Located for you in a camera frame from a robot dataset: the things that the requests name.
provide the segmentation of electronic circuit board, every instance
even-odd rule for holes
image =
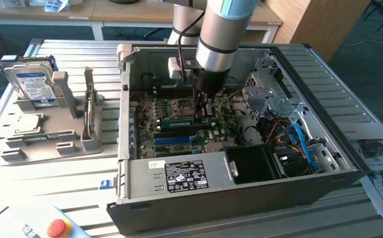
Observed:
[[[154,110],[158,105],[166,105],[166,115],[169,116],[173,112],[169,104],[172,100],[185,99],[158,99],[150,95],[141,96],[136,100],[130,100],[129,106],[136,107],[136,138],[137,138],[137,159],[177,156],[186,154],[198,154],[216,152],[220,148],[228,146],[236,146],[234,135],[226,128],[226,123],[221,115],[221,103],[228,97],[222,94],[212,102],[213,117],[206,121],[209,127],[204,129],[188,129],[182,131],[182,128],[176,132],[173,129],[172,134],[189,133],[192,142],[185,141],[184,143],[172,144],[154,144],[154,137],[161,135],[160,132],[160,109]],[[225,115],[225,120],[229,123],[234,123],[233,116]]]

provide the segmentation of gray metal table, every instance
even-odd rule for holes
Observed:
[[[116,174],[116,139],[120,75],[116,46],[120,42],[45,40],[25,55],[52,54],[58,69],[69,74],[73,94],[84,91],[82,68],[93,67],[94,87],[104,95],[104,156],[70,161],[0,167],[0,206],[2,199],[36,196],[54,204],[92,237],[120,238],[98,204],[114,201],[114,190],[96,190],[100,179]],[[378,122],[358,99],[330,73],[310,49],[278,45],[290,64],[312,89],[334,121]],[[13,100],[8,86],[0,100],[0,126]],[[376,214],[361,185],[328,193],[308,206],[137,235],[134,237],[383,237],[383,218]]]

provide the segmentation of floor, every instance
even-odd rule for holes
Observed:
[[[358,46],[346,47],[361,40],[383,42],[383,29],[376,31],[383,16],[373,13],[366,21],[361,15],[341,47],[329,61],[336,74],[341,77],[350,90],[360,97],[368,108],[383,121],[383,44],[365,42]],[[142,40],[142,35],[150,28],[104,28],[106,40]],[[13,29],[10,25],[0,25],[0,35],[6,54],[22,55],[30,38],[92,40],[89,27],[69,26],[20,26]],[[168,37],[169,30],[158,32],[149,40],[161,40]],[[0,87],[6,81],[0,75]]]
[[[345,46],[362,40],[383,42],[383,28],[377,32],[383,16],[373,12],[365,21],[364,17],[361,15],[328,65],[383,122],[383,44],[364,42]]]

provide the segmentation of red cable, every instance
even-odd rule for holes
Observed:
[[[144,105],[144,107],[142,107],[142,109],[141,109],[138,115],[141,115],[141,113],[144,112],[144,109],[145,109],[145,107],[146,107],[146,105],[148,105],[148,103],[149,103],[149,98],[148,98],[148,96],[145,97],[145,99],[146,99],[146,102],[145,102],[145,105]]]
[[[278,124],[281,121],[284,121],[284,122],[289,123],[286,120],[277,120],[277,122],[273,124],[272,130],[270,130],[270,133],[269,133],[268,138],[266,138],[266,140],[265,140],[265,142],[264,142],[264,143],[268,143],[268,142],[269,142],[269,140],[270,140],[270,136],[272,136],[273,131],[274,131],[274,128],[276,128],[277,124]]]
[[[300,154],[302,155],[302,159],[305,159],[305,154],[302,153],[301,148],[300,148],[297,145],[294,145],[294,146],[296,146],[296,148],[297,148],[297,150],[298,150]]]

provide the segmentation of motherboard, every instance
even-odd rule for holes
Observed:
[[[228,94],[221,94],[202,108],[204,117],[193,120],[192,98],[160,98],[153,94],[132,95],[134,107],[136,159],[218,152],[236,146],[228,126],[234,116],[225,113]]]

